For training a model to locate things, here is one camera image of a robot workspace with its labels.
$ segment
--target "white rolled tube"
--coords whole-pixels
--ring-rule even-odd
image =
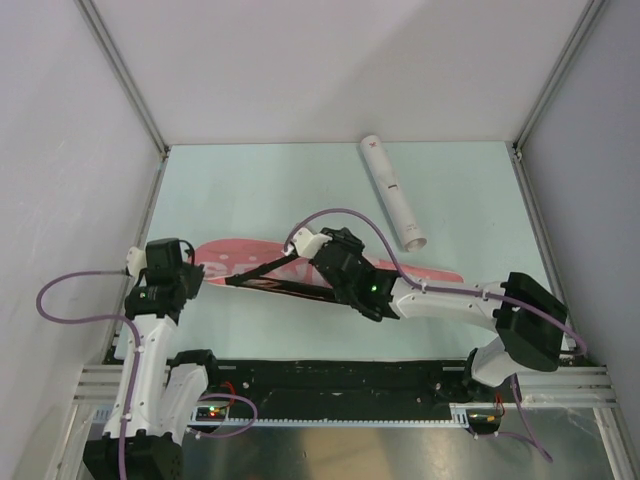
[[[376,135],[369,135],[360,142],[360,149],[376,181],[400,244],[409,252],[417,252],[427,244],[427,238],[418,226],[382,141]]]

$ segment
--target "white table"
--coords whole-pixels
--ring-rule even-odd
[[[547,286],[505,144],[386,143],[428,244],[403,263],[453,270],[467,282],[523,271]],[[310,213],[348,207],[393,238],[356,144],[173,147],[148,238],[196,247],[245,237],[283,241]],[[344,215],[314,222],[346,226],[386,258],[367,225]],[[367,320],[346,306],[203,284],[186,305],[172,354],[211,348],[218,358],[395,360],[466,358],[494,334],[451,319]],[[121,338],[116,357],[122,358]]]

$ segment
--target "purple wire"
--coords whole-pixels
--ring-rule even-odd
[[[291,233],[289,233],[289,236],[287,237],[287,240],[284,243],[284,249],[285,250],[287,249],[289,243],[291,243],[291,240],[293,239],[293,236],[295,235],[295,233],[299,229],[301,229],[302,227],[307,225],[310,221],[312,221],[312,220],[314,220],[314,219],[316,219],[318,217],[322,217],[324,215],[328,215],[330,213],[345,213],[347,215],[353,215],[354,217],[358,217],[359,219],[361,219],[362,221],[367,223],[373,229],[373,231],[376,232],[376,234],[378,235],[378,237],[382,241],[382,244],[384,245],[384,248],[387,250],[387,253],[389,254],[389,258],[391,259],[391,262],[393,262],[393,265],[396,267],[396,270],[398,271],[398,274],[411,287],[413,287],[413,288],[415,288],[417,290],[424,291],[424,292],[448,293],[448,294],[453,294],[453,295],[465,295],[465,296],[475,297],[475,298],[482,297],[483,293],[482,293],[481,290],[469,290],[469,289],[466,289],[466,288],[453,288],[453,287],[436,287],[436,286],[433,286],[433,285],[423,285],[423,284],[421,284],[419,282],[416,282],[402,268],[402,265],[400,264],[398,258],[396,257],[396,254],[393,252],[393,248],[391,247],[391,244],[385,238],[384,233],[382,233],[382,230],[380,230],[380,228],[375,223],[373,223],[373,221],[371,219],[369,219],[367,216],[365,216],[362,213],[357,212],[355,210],[351,210],[350,208],[328,208],[326,210],[321,210],[319,212],[316,212],[313,215],[309,215],[302,222],[297,224],[295,226],[295,228],[291,231]],[[504,295],[499,295],[497,293],[487,292],[486,297],[487,298],[492,298],[494,300],[499,300],[501,302],[510,303],[511,305],[514,305],[516,307],[524,308],[525,310],[528,310],[531,313],[533,313],[534,315],[537,315],[540,318],[543,318],[547,322],[551,323],[554,327],[559,328],[560,330],[562,330],[564,333],[566,333],[571,338],[573,338],[575,340],[575,342],[576,342],[576,345],[578,346],[578,350],[576,352],[572,352],[571,355],[579,356],[579,355],[585,355],[587,353],[587,344],[586,344],[586,342],[576,332],[574,332],[571,328],[569,328],[566,325],[564,325],[563,323],[559,322],[557,319],[553,318],[548,313],[543,312],[542,310],[534,307],[533,305],[529,305],[528,303],[522,302],[522,301],[520,301],[518,299],[507,297],[507,296],[504,296]]]
[[[129,378],[129,385],[127,386],[127,393],[125,395],[123,408],[123,418],[120,421],[120,436],[118,438],[118,471],[120,474],[120,480],[127,480],[127,469],[125,464],[125,442],[126,442],[126,431],[127,431],[127,419],[124,418],[124,415],[130,412],[131,410],[131,399],[133,398],[133,388],[136,381],[136,376],[138,374],[138,367],[140,365],[140,353],[137,351],[137,348],[140,346],[140,332],[138,331],[138,327],[136,327],[135,323],[132,320],[129,320],[127,317],[123,315],[94,315],[90,317],[84,318],[59,318],[50,315],[44,310],[42,306],[42,299],[44,294],[53,287],[54,285],[67,280],[69,278],[75,277],[86,277],[86,276],[94,276],[94,275],[125,275],[125,272],[122,270],[93,270],[86,272],[75,272],[68,273],[67,275],[62,275],[54,280],[51,280],[44,287],[40,289],[38,292],[38,296],[36,297],[36,309],[38,313],[43,318],[49,320],[50,322],[59,323],[62,325],[77,325],[83,323],[93,323],[100,322],[103,320],[119,320],[125,323],[133,334],[133,342],[134,342],[134,354],[133,354],[133,363],[131,366],[131,376]]]
[[[211,393],[208,395],[203,395],[202,397],[200,397],[198,399],[199,402],[202,402],[204,400],[211,400],[213,398],[226,398],[228,400],[238,400],[240,402],[246,403],[247,405],[249,405],[251,407],[251,410],[253,411],[253,418],[251,420],[249,420],[249,423],[247,423],[246,425],[244,425],[243,427],[239,428],[238,430],[234,430],[233,432],[229,432],[229,433],[204,433],[204,432],[198,432],[196,430],[196,435],[200,435],[202,437],[206,437],[206,438],[229,438],[229,437],[235,437],[236,435],[240,435],[241,433],[246,432],[247,430],[249,430],[254,423],[256,423],[256,420],[258,419],[258,407],[256,407],[256,404],[253,403],[251,400],[249,400],[247,397],[243,397],[240,395],[234,395],[231,393]]]
[[[316,212],[316,213],[314,213],[312,215],[309,215],[302,222],[298,223],[295,226],[295,228],[291,231],[291,233],[289,233],[289,236],[287,236],[287,240],[284,243],[284,250],[285,251],[287,250],[287,247],[291,243],[291,240],[293,239],[293,236],[296,234],[296,232],[300,228],[302,228],[305,225],[307,225],[310,221],[312,221],[312,220],[314,220],[314,219],[316,219],[318,217],[322,217],[324,215],[328,215],[330,213],[345,213],[347,215],[353,215],[354,217],[358,217],[359,219],[364,221],[367,225],[369,225],[373,229],[373,231],[376,232],[376,234],[378,235],[378,237],[382,241],[382,244],[384,245],[384,248],[387,250],[387,253],[389,254],[389,258],[391,259],[391,261],[393,262],[393,265],[395,266],[396,270],[398,271],[398,274],[411,287],[413,287],[413,288],[415,288],[417,290],[421,290],[423,292],[446,293],[446,294],[453,294],[453,295],[465,295],[465,296],[475,297],[475,298],[479,298],[479,297],[483,296],[483,292],[481,290],[470,290],[470,289],[466,289],[466,288],[453,288],[453,287],[437,287],[437,286],[430,286],[430,285],[426,285],[426,284],[423,285],[423,284],[421,284],[419,282],[416,282],[402,268],[402,265],[400,264],[400,262],[398,261],[398,258],[396,257],[395,253],[393,252],[393,248],[391,247],[391,244],[389,243],[389,241],[384,236],[384,233],[382,233],[382,230],[380,230],[380,228],[375,223],[373,223],[373,221],[370,218],[368,218],[367,216],[363,215],[360,212],[357,212],[355,210],[351,210],[350,208],[328,208],[326,210],[321,210],[321,211]],[[533,313],[534,315],[537,315],[538,317],[543,318],[547,322],[551,323],[553,326],[555,326],[555,327],[559,328],[560,330],[562,330],[564,333],[566,333],[571,338],[573,338],[575,340],[575,342],[576,342],[576,345],[578,346],[578,350],[576,352],[571,352],[570,353],[571,355],[579,356],[579,355],[585,355],[587,353],[587,344],[585,343],[585,341],[577,333],[575,333],[572,329],[570,329],[566,325],[562,324],[561,322],[559,322],[557,319],[553,318],[548,313],[543,312],[542,310],[534,307],[533,305],[529,305],[526,302],[523,302],[523,301],[518,300],[516,298],[507,297],[505,295],[499,295],[497,293],[487,292],[486,293],[486,297],[487,298],[491,298],[493,300],[498,300],[498,301],[501,301],[501,302],[510,303],[511,305],[514,305],[516,307],[524,308],[525,310],[528,310],[529,312]],[[540,442],[536,438],[535,434],[533,433],[533,429],[531,428],[531,425],[529,424],[529,421],[528,421],[528,419],[527,419],[527,417],[526,417],[526,415],[524,413],[524,410],[522,408],[522,404],[520,402],[520,398],[518,397],[519,388],[520,387],[519,387],[519,384],[518,384],[517,376],[516,375],[512,375],[512,377],[511,377],[511,390],[513,391],[513,394],[514,394],[514,397],[515,397],[516,407],[518,408],[518,413],[520,414],[520,418],[522,419],[522,423],[524,424],[525,428],[527,429],[527,432],[529,432],[529,435],[530,435],[531,438],[529,439],[529,438],[525,437],[524,435],[520,435],[519,433],[514,433],[514,432],[504,432],[504,433],[498,434],[498,436],[515,438],[517,440],[521,440],[523,442],[526,442],[526,443],[532,445],[533,447],[535,447],[547,462],[553,462],[553,457],[551,457],[549,452],[547,452],[542,447],[542,445],[540,444]],[[486,435],[486,436],[483,435],[483,436],[484,437],[495,437],[494,435]]]

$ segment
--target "purple cable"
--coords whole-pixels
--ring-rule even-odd
[[[312,221],[312,220],[314,220],[314,219],[316,219],[318,217],[322,217],[324,215],[328,215],[330,213],[345,213],[347,215],[353,215],[354,217],[358,217],[359,219],[361,219],[362,221],[367,223],[373,229],[373,231],[376,232],[376,234],[378,235],[378,237],[382,241],[382,244],[384,245],[384,248],[387,250],[387,253],[389,254],[389,258],[391,259],[391,261],[393,262],[393,265],[396,267],[396,270],[398,271],[398,274],[411,287],[413,287],[413,288],[415,288],[417,290],[421,290],[423,292],[449,293],[449,294],[453,294],[453,295],[465,295],[465,296],[476,297],[476,298],[482,297],[483,293],[482,293],[481,290],[468,290],[466,288],[453,288],[453,287],[436,287],[436,286],[423,285],[423,284],[421,284],[419,282],[416,282],[413,278],[411,278],[404,271],[404,269],[402,268],[402,265],[400,265],[400,262],[398,261],[398,258],[396,257],[395,253],[393,252],[393,249],[391,248],[391,244],[385,238],[384,233],[382,233],[382,230],[380,230],[380,228],[375,223],[373,223],[373,221],[371,219],[369,219],[368,217],[366,217],[362,213],[356,212],[355,210],[351,210],[349,208],[328,208],[326,210],[321,210],[319,212],[316,212],[313,215],[309,215],[302,222],[297,224],[295,226],[295,228],[291,231],[291,233],[289,233],[289,236],[287,237],[287,240],[284,243],[284,249],[285,250],[287,249],[287,246],[289,245],[289,243],[291,243],[291,240],[293,239],[293,236],[295,235],[295,233],[299,229],[301,229],[302,227],[307,225],[310,221]],[[587,353],[587,344],[585,343],[585,341],[576,332],[574,332],[571,328],[569,328],[566,325],[564,325],[563,323],[559,322],[558,320],[553,318],[548,313],[543,312],[542,310],[534,307],[533,305],[529,305],[528,303],[522,302],[522,301],[520,301],[518,299],[507,297],[507,296],[504,296],[504,295],[498,295],[497,293],[487,292],[486,297],[487,298],[492,298],[494,300],[498,300],[498,301],[501,301],[501,302],[510,303],[511,305],[514,305],[516,307],[524,308],[525,310],[528,310],[531,313],[533,313],[534,315],[537,315],[540,318],[542,318],[542,319],[546,320],[547,322],[551,323],[554,327],[562,330],[564,333],[566,333],[571,338],[573,338],[575,340],[575,342],[576,342],[576,345],[578,346],[578,350],[576,352],[572,352],[571,355],[579,356],[579,355],[585,355]]]
[[[226,399],[229,399],[229,400],[238,400],[240,402],[246,403],[247,405],[249,405],[251,407],[251,410],[253,411],[253,418],[251,420],[249,420],[249,423],[247,423],[243,427],[239,428],[238,430],[234,430],[233,432],[215,434],[215,433],[198,432],[197,430],[195,430],[196,435],[200,435],[200,436],[206,437],[206,438],[229,438],[229,437],[235,437],[236,435],[240,435],[241,433],[246,432],[247,430],[249,430],[253,426],[254,423],[256,423],[256,420],[258,419],[258,407],[256,407],[256,404],[253,403],[251,400],[249,400],[247,397],[242,397],[240,395],[233,395],[233,394],[230,394],[230,393],[211,393],[211,394],[208,394],[208,395],[203,395],[202,397],[200,397],[198,399],[198,401],[202,402],[204,400],[211,400],[212,398],[226,398]]]
[[[380,230],[380,228],[373,223],[373,221],[371,219],[369,219],[367,216],[363,215],[360,212],[357,212],[355,210],[351,210],[350,208],[328,208],[326,210],[321,210],[319,212],[316,212],[312,215],[309,215],[307,218],[305,218],[302,222],[298,223],[295,228],[291,231],[291,233],[289,233],[289,235],[287,236],[287,240],[284,243],[284,250],[287,250],[287,247],[289,246],[289,244],[291,243],[291,240],[293,239],[293,236],[296,234],[296,232],[304,227],[305,225],[307,225],[310,221],[318,218],[318,217],[322,217],[324,215],[328,215],[330,213],[345,213],[347,215],[353,215],[354,217],[358,217],[359,219],[361,219],[362,221],[364,221],[367,225],[369,225],[374,232],[376,232],[376,234],[378,235],[378,237],[380,238],[380,240],[382,241],[382,244],[384,245],[384,248],[387,250],[387,253],[389,254],[389,258],[391,259],[391,261],[393,262],[393,265],[396,267],[396,270],[398,271],[398,274],[402,277],[402,279],[407,282],[411,287],[423,291],[423,292],[434,292],[434,293],[448,293],[448,294],[453,294],[453,295],[464,295],[464,296],[469,296],[469,297],[475,297],[475,298],[479,298],[483,296],[483,292],[481,290],[469,290],[466,288],[453,288],[453,287],[436,287],[436,286],[429,286],[429,285],[423,285],[419,282],[416,282],[413,278],[411,278],[402,268],[402,265],[400,265],[400,262],[398,261],[398,258],[396,257],[395,253],[393,252],[393,249],[391,248],[391,244],[389,243],[389,241],[385,238],[384,233],[382,233],[382,230]],[[529,305],[528,303],[522,302],[518,299],[515,298],[511,298],[511,297],[507,297],[505,295],[499,295],[497,293],[490,293],[487,292],[486,293],[486,297],[487,298],[491,298],[493,300],[498,300],[501,302],[506,302],[506,303],[510,303],[511,305],[514,305],[516,307],[520,307],[520,308],[524,308],[525,310],[528,310],[529,312],[533,313],[534,315],[537,315],[538,317],[546,320],[547,322],[551,323],[553,326],[559,328],[560,330],[562,330],[564,333],[566,333],[567,335],[569,335],[571,338],[573,338],[576,342],[576,345],[578,345],[578,350],[576,352],[572,352],[571,355],[573,356],[579,356],[579,355],[585,355],[587,353],[587,344],[585,343],[585,341],[577,334],[575,333],[573,330],[571,330],[569,327],[567,327],[566,325],[560,323],[557,319],[553,318],[551,315],[549,315],[546,312],[543,312],[542,310],[534,307],[533,305]],[[519,433],[513,433],[513,432],[504,432],[504,433],[500,433],[498,436],[504,436],[504,437],[510,437],[510,438],[515,438],[517,440],[521,440],[523,442],[529,443],[530,445],[534,446],[539,452],[540,454],[544,457],[544,459],[548,462],[553,462],[553,458],[551,457],[551,455],[549,455],[549,452],[547,452],[542,445],[540,444],[540,442],[538,441],[538,439],[536,438],[536,436],[533,433],[533,429],[531,428],[531,425],[529,424],[529,421],[526,418],[526,415],[524,413],[524,410],[522,408],[521,402],[520,402],[520,398],[518,397],[518,390],[519,390],[519,385],[518,385],[518,379],[516,377],[516,375],[513,375],[511,377],[511,390],[513,391],[514,397],[515,397],[515,402],[516,402],[516,407],[518,408],[518,413],[520,414],[520,418],[522,419],[522,423],[524,424],[525,428],[527,429],[527,432],[529,432],[529,435],[531,436],[531,439],[525,437],[524,435],[520,435]]]
[[[137,348],[140,346],[140,332],[138,332],[138,327],[136,327],[135,323],[132,320],[129,320],[127,317],[123,315],[94,315],[91,317],[84,318],[59,318],[54,317],[53,315],[48,314],[44,307],[42,306],[42,299],[44,294],[53,287],[54,285],[67,280],[69,278],[74,277],[86,277],[93,275],[125,275],[125,272],[122,270],[95,270],[95,271],[87,271],[87,272],[75,272],[69,273],[67,275],[62,275],[54,280],[51,280],[44,287],[40,289],[38,292],[38,296],[36,297],[36,309],[38,313],[43,318],[49,320],[50,322],[60,323],[62,325],[76,325],[82,323],[93,323],[100,322],[102,320],[119,320],[125,323],[133,334],[133,342],[134,342],[134,354],[133,354],[133,363],[131,366],[131,377],[129,378],[129,385],[127,386],[127,394],[125,396],[124,404],[122,406],[124,415],[129,413],[131,410],[131,399],[133,398],[133,387],[135,385],[136,376],[138,374],[138,366],[140,364],[140,353],[137,351]],[[118,471],[120,474],[120,480],[127,480],[127,470],[125,465],[125,442],[126,442],[126,430],[127,430],[127,419],[123,418],[120,421],[120,437],[118,438]]]

